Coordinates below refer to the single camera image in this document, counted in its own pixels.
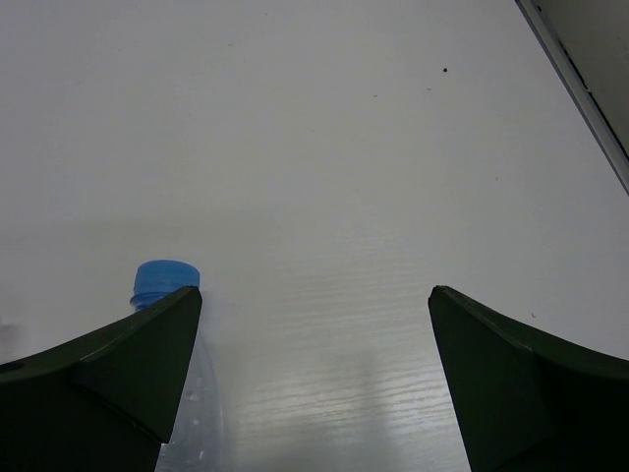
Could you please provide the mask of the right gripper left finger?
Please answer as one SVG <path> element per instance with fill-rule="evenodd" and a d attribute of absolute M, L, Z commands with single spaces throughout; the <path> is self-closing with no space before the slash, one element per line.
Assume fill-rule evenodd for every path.
<path fill-rule="evenodd" d="M 202 298 L 183 287 L 1 367 L 4 471 L 152 471 L 173 432 Z"/>

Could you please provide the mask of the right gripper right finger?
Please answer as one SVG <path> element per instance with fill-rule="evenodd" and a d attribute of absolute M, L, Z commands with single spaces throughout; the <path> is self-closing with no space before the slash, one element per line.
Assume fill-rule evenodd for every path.
<path fill-rule="evenodd" d="M 429 315 L 472 470 L 627 470 L 627 361 L 447 286 Z"/>

